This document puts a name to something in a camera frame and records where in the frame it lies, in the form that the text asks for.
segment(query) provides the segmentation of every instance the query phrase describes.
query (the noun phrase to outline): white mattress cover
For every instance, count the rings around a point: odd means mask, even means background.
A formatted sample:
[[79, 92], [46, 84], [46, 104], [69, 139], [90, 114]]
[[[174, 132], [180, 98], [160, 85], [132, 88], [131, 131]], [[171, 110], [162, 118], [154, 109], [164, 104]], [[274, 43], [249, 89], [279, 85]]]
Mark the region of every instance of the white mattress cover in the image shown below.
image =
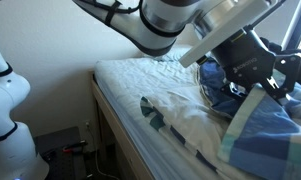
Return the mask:
[[149, 58], [96, 62], [95, 78], [100, 89], [155, 179], [220, 179], [181, 144], [169, 143], [141, 114], [142, 96], [169, 88], [198, 86], [196, 76], [197, 65], [183, 68], [179, 62]]

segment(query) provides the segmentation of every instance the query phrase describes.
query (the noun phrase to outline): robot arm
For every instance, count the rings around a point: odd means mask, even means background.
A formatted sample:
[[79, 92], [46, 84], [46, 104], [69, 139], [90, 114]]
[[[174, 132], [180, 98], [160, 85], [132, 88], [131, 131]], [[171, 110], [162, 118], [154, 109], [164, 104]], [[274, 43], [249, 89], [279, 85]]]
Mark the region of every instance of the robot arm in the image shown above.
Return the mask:
[[[301, 54], [276, 55], [253, 30], [285, 0], [141, 0], [135, 9], [126, 9], [116, 0], [73, 1], [153, 56], [168, 52], [184, 26], [191, 23], [201, 40], [180, 59], [184, 67], [205, 62], [205, 54], [211, 51], [226, 78], [247, 91], [260, 83], [271, 97], [279, 100], [293, 90]], [[136, 10], [139, 16], [129, 14]], [[279, 87], [272, 71], [276, 64], [282, 65], [282, 60], [294, 70], [286, 74], [286, 81]], [[234, 91], [225, 92], [238, 95]]]

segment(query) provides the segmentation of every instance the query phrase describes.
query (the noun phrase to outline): mattress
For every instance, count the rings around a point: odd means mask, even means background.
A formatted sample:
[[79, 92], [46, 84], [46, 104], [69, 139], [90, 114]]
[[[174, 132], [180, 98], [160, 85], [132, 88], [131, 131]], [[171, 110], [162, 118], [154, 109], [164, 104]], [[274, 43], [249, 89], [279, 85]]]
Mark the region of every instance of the mattress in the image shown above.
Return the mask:
[[155, 179], [220, 179], [182, 144], [167, 141], [144, 120], [142, 96], [177, 87], [199, 86], [197, 65], [151, 58], [101, 60], [95, 78]]

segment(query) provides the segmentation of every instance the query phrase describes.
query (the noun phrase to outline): white cable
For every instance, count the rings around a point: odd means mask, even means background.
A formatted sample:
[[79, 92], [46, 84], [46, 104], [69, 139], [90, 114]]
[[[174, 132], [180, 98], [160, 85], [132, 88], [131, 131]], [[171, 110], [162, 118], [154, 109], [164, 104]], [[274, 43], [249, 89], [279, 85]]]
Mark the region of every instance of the white cable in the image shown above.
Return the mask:
[[103, 173], [103, 172], [101, 172], [101, 171], [99, 170], [97, 147], [96, 147], [96, 145], [95, 145], [94, 137], [93, 137], [93, 134], [92, 134], [92, 132], [91, 132], [91, 130], [90, 130], [90, 127], [87, 126], [87, 129], [88, 129], [88, 131], [89, 131], [89, 134], [90, 134], [91, 137], [92, 137], [92, 144], [93, 144], [93, 146], [94, 146], [94, 149], [96, 150], [96, 155], [95, 155], [95, 157], [96, 157], [96, 158], [95, 158], [95, 161], [96, 161], [96, 162], [95, 162], [95, 163], [96, 163], [98, 172], [99, 172], [101, 175], [103, 175], [103, 176], [110, 177], [110, 178], [113, 178], [113, 179], [116, 179], [116, 180], [120, 180], [120, 179], [117, 178], [116, 176], [113, 176], [113, 175], [110, 175], [110, 174]]

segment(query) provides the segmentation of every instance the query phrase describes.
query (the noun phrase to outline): wooden bed frame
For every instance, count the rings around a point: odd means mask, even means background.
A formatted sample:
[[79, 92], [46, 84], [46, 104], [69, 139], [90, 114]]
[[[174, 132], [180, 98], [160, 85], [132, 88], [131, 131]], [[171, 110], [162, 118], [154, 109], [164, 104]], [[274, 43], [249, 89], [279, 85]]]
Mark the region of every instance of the wooden bed frame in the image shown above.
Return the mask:
[[90, 73], [92, 92], [96, 100], [96, 128], [97, 145], [101, 160], [107, 157], [107, 141], [114, 135], [118, 167], [122, 179], [154, 179], [129, 134], [122, 126], [119, 117], [109, 104], [94, 80], [93, 72]]

